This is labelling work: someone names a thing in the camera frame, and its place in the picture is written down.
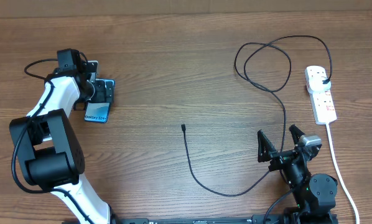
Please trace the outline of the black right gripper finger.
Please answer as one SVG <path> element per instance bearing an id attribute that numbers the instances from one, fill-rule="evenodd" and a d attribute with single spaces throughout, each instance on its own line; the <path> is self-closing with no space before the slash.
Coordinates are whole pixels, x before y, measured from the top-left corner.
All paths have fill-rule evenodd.
<path id="1" fill-rule="evenodd" d="M 305 134 L 302 132 L 296 125 L 291 125 L 289 127 L 289 131 L 292 135 L 292 139 L 295 145 L 298 145 L 299 139 Z"/>
<path id="2" fill-rule="evenodd" d="M 272 142 L 267 138 L 262 130 L 257 132 L 258 136 L 258 162 L 267 162 L 277 153 Z"/>

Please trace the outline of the blue Galaxy smartphone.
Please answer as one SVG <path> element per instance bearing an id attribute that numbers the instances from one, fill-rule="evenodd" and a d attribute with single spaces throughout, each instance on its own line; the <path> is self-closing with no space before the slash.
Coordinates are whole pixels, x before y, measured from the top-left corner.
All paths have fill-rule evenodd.
<path id="1" fill-rule="evenodd" d="M 87 122 L 106 123 L 112 103 L 87 103 L 84 120 Z"/>

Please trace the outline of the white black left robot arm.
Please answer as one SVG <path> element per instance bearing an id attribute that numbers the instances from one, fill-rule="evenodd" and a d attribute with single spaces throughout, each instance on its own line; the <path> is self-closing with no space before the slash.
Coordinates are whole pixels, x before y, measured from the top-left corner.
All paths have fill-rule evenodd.
<path id="1" fill-rule="evenodd" d="M 85 157 L 69 121 L 81 103 L 85 121 L 106 123 L 115 81 L 99 78 L 98 61 L 78 50 L 59 50 L 54 60 L 58 66 L 44 77 L 39 102 L 10 122 L 12 178 L 28 194 L 58 197 L 79 223 L 119 223 L 85 176 Z"/>

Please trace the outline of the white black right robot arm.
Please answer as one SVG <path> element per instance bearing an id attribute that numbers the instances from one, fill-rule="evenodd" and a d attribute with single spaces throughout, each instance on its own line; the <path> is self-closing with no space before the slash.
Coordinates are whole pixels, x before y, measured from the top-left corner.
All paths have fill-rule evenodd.
<path id="1" fill-rule="evenodd" d="M 337 179 L 328 174 L 312 175 L 307 163 L 320 151 L 318 135 L 305 134 L 296 125 L 289 128 L 294 148 L 277 151 L 262 130 L 258 131 L 258 162 L 268 162 L 270 172 L 281 171 L 290 190 L 277 199 L 264 215 L 253 215 L 253 223 L 337 223 L 331 214 L 336 206 Z M 285 208 L 282 214 L 272 215 L 273 208 L 292 194 L 296 206 Z"/>

